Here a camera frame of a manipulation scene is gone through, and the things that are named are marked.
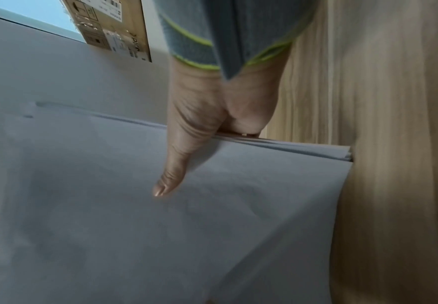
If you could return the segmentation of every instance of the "window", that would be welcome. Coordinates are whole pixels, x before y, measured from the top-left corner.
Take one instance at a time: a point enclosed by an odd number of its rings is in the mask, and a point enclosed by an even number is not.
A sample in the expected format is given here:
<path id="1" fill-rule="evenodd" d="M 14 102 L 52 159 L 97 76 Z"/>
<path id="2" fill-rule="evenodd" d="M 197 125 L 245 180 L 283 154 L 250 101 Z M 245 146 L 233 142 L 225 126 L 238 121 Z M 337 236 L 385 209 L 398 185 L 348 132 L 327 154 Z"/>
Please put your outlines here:
<path id="1" fill-rule="evenodd" d="M 60 0 L 0 0 L 0 18 L 84 42 Z"/>

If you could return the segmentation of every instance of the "hand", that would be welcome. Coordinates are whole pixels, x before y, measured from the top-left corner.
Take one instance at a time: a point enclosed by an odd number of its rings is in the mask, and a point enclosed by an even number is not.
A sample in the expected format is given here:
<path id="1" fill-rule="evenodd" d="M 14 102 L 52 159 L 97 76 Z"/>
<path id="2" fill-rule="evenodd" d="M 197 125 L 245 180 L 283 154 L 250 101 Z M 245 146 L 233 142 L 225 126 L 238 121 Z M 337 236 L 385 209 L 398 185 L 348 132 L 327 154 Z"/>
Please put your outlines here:
<path id="1" fill-rule="evenodd" d="M 171 59 L 167 110 L 167 159 L 154 196 L 184 179 L 190 156 L 217 131 L 259 134 L 274 114 L 279 82 L 289 51 L 247 66 L 230 81 Z"/>

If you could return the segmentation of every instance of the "sky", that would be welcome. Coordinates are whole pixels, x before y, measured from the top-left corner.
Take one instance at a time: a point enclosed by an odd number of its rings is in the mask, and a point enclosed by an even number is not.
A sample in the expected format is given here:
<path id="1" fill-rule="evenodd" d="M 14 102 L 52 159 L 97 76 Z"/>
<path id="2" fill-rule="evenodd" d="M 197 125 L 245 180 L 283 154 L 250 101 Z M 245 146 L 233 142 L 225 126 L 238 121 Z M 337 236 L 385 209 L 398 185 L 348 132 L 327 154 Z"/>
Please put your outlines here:
<path id="1" fill-rule="evenodd" d="M 0 9 L 76 32 L 60 0 L 0 0 Z"/>

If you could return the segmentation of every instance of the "wooden surface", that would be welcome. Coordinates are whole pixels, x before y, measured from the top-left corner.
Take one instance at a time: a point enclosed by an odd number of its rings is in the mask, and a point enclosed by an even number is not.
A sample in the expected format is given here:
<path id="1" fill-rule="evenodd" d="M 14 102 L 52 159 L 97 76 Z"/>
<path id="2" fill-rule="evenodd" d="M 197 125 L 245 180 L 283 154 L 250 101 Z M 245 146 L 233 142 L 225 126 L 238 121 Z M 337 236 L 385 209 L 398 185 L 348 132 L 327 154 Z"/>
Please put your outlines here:
<path id="1" fill-rule="evenodd" d="M 328 0 L 294 44 L 267 137 L 352 145 L 334 303 L 438 303 L 438 0 Z"/>

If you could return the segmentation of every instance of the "sleeve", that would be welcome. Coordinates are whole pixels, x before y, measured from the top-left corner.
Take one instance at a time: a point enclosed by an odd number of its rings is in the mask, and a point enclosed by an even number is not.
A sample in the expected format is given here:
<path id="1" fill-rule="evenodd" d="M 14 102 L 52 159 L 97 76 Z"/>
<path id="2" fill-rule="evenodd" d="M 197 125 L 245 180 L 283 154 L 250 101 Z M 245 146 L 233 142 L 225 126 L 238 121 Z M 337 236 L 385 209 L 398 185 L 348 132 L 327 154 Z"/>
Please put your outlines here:
<path id="1" fill-rule="evenodd" d="M 171 54 L 231 79 L 287 48 L 319 0 L 155 0 Z"/>

